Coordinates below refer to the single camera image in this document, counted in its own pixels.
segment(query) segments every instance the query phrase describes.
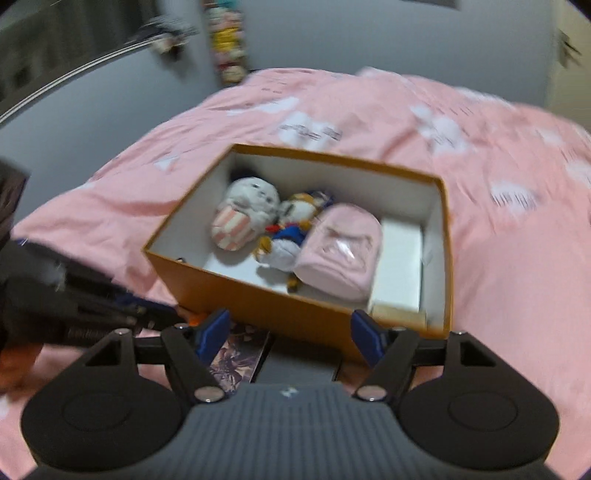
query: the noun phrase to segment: pink duvet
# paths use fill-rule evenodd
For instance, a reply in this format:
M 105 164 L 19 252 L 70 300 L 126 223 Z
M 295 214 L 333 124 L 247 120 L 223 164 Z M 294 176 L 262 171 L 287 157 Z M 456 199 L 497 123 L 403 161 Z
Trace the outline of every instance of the pink duvet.
M 235 142 L 399 164 L 444 178 L 452 208 L 456 329 L 521 371 L 561 415 L 548 464 L 591 466 L 591 137 L 540 109 L 419 77 L 266 70 L 156 127 L 87 183 L 23 220 L 45 242 L 173 302 L 140 249 Z M 18 428 L 27 398 L 76 351 L 45 348 L 0 397 L 0 470 L 34 466 Z

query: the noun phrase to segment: metal screw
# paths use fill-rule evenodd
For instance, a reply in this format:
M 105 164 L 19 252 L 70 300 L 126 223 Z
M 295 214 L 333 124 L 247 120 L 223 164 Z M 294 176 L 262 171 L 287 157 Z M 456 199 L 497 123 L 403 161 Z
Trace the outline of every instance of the metal screw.
M 381 401 L 387 395 L 388 392 L 379 385 L 365 385 L 357 390 L 357 396 L 365 401 Z
M 201 387 L 195 390 L 195 398 L 204 403 L 215 403 L 225 396 L 219 387 Z

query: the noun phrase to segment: cardboard box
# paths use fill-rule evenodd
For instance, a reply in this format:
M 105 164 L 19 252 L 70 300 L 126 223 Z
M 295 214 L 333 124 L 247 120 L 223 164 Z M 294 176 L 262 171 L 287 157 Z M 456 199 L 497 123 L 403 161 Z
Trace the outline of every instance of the cardboard box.
M 250 166 L 274 184 L 281 197 L 312 189 L 332 192 L 380 220 L 384 244 L 371 298 L 339 300 L 304 286 L 288 294 L 287 274 L 269 270 L 252 256 L 255 244 L 238 252 L 214 245 L 210 225 L 228 187 L 230 170 Z M 298 340 L 340 349 L 360 359 L 350 338 L 353 309 L 387 308 L 424 316 L 424 336 L 446 338 L 452 321 L 452 255 L 443 181 L 405 168 L 348 157 L 285 148 L 234 145 L 189 190 L 154 233 L 144 251 L 184 308 L 230 310 L 250 323 Z M 176 261 L 183 258 L 186 263 Z M 402 325 L 408 317 L 402 315 Z

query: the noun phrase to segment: donald duck plush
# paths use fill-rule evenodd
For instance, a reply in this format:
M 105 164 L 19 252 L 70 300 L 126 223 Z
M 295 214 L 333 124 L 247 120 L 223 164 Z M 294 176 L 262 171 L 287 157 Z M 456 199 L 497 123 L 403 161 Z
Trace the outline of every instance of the donald duck plush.
M 267 227 L 268 236 L 259 240 L 254 257 L 260 264 L 289 273 L 287 291 L 297 291 L 300 281 L 293 274 L 312 220 L 333 204 L 333 198 L 325 192 L 296 193 L 279 206 L 279 220 Z

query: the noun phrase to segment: pink pouch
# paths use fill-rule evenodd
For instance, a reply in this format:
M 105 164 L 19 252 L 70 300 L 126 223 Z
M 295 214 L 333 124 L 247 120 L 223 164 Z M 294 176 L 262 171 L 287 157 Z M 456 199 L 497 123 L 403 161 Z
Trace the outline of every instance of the pink pouch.
M 308 234 L 294 273 L 305 284 L 345 300 L 369 298 L 382 249 L 382 226 L 347 203 L 326 209 Z

